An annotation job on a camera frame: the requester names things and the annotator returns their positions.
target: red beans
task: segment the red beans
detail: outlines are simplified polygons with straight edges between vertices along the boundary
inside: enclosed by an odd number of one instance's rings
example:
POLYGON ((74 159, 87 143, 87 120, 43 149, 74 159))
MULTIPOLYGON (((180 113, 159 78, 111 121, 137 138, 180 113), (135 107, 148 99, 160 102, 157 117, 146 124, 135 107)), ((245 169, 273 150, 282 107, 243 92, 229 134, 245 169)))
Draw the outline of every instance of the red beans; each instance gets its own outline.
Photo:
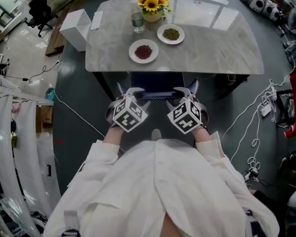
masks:
POLYGON ((142 60, 145 60, 151 56, 152 49, 148 45, 141 45, 137 47, 135 55, 142 60))

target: white plate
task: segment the white plate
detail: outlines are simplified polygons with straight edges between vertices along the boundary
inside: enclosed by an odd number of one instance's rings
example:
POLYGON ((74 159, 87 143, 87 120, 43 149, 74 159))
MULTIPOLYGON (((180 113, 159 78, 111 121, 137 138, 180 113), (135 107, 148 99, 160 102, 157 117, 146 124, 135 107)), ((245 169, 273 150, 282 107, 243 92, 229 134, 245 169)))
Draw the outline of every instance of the white plate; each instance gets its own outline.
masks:
POLYGON ((157 44, 149 39, 140 39, 138 41, 135 41, 134 43, 132 43, 132 45, 129 47, 129 50, 128 50, 129 57, 134 62, 141 63, 141 64, 149 63, 153 61, 155 58, 157 58, 158 52, 159 52, 159 48, 157 44), (148 57, 147 59, 139 59, 135 54, 136 49, 141 45, 148 45, 152 49, 152 53, 150 57, 148 57))
POLYGON ((157 35, 158 35, 158 38, 162 42, 164 42, 166 44, 169 44, 169 45, 176 45, 176 44, 181 43, 184 40, 184 36, 185 36, 182 28, 180 28, 180 27, 178 27, 176 25, 170 25, 170 24, 160 26, 158 31, 157 31, 157 35), (167 38, 165 38, 163 36, 164 30, 169 29, 169 28, 175 29, 175 30, 177 30, 179 32, 180 36, 179 36, 179 38, 177 40, 169 40, 169 39, 167 39, 167 38))

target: sunflower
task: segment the sunflower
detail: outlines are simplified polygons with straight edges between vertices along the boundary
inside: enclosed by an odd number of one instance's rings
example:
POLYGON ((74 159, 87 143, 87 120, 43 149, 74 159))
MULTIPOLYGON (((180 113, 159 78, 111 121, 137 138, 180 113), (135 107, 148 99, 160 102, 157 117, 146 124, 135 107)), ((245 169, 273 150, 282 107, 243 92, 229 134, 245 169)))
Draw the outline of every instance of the sunflower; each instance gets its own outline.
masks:
POLYGON ((158 5, 158 0, 146 0, 144 3, 144 8, 146 11, 157 11, 160 6, 158 5))
POLYGON ((169 6, 169 2, 167 0, 158 0, 159 5, 169 6))
POLYGON ((144 5, 145 2, 146 0, 138 0, 138 5, 144 5))

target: plastic bottle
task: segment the plastic bottle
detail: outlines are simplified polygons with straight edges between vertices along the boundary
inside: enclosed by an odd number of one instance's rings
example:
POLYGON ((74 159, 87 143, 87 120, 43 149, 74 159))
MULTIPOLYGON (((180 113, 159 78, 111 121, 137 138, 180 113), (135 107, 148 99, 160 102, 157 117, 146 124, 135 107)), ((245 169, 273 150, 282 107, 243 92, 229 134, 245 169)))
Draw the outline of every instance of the plastic bottle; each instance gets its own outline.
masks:
POLYGON ((145 30, 143 10, 138 5, 137 0, 131 0, 130 3, 131 20, 134 26, 134 32, 138 34, 142 33, 145 30))

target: table leg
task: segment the table leg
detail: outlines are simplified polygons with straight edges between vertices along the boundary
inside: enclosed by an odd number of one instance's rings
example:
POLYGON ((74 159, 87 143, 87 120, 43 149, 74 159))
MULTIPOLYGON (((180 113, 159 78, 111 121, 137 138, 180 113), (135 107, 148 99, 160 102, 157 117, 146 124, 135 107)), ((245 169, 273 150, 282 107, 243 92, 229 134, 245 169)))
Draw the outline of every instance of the table leg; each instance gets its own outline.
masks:
POLYGON ((107 96, 112 100, 115 101, 116 99, 114 98, 114 95, 108 86, 107 81, 105 81, 105 78, 101 72, 93 72, 95 78, 98 80, 99 84, 101 85, 102 89, 105 91, 107 96))
POLYGON ((224 98, 229 95, 236 87, 238 87, 245 79, 247 79, 248 76, 249 75, 236 75, 236 81, 230 85, 222 95, 220 95, 220 98, 224 98))

